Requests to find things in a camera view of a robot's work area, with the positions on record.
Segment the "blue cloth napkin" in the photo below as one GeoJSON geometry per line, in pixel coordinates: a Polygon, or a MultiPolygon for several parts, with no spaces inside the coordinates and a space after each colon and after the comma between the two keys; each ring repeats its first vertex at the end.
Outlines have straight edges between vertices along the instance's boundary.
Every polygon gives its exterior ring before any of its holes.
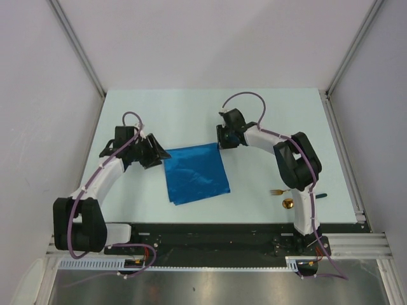
{"type": "Polygon", "coordinates": [[[183,205],[230,192],[230,185],[214,143],[168,150],[164,161],[169,201],[183,205]]]}

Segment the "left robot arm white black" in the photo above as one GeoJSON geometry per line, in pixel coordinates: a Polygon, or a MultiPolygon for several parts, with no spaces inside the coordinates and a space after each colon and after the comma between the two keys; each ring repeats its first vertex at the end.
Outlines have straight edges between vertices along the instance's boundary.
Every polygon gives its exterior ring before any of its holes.
{"type": "Polygon", "coordinates": [[[131,226],[106,224],[101,206],[114,183],[132,163],[148,169],[169,158],[170,154],[153,134],[145,135],[138,127],[117,126],[114,138],[99,154],[98,167],[85,185],[68,197],[57,198],[53,204],[56,249],[69,251],[75,259],[114,245],[127,254],[138,251],[141,239],[131,233],[131,226]]]}

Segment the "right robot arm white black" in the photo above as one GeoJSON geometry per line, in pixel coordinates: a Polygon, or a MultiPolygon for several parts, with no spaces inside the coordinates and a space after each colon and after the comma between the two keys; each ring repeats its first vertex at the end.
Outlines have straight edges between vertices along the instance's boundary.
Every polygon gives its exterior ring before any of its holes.
{"type": "Polygon", "coordinates": [[[222,110],[223,123],[217,125],[220,149],[249,146],[275,156],[280,178],[292,192],[294,200],[294,237],[297,253],[308,255],[316,248],[320,237],[320,223],[316,216],[314,188],[322,171],[322,164],[307,135],[303,132],[288,137],[265,130],[255,122],[247,123],[238,109],[222,110]]]}

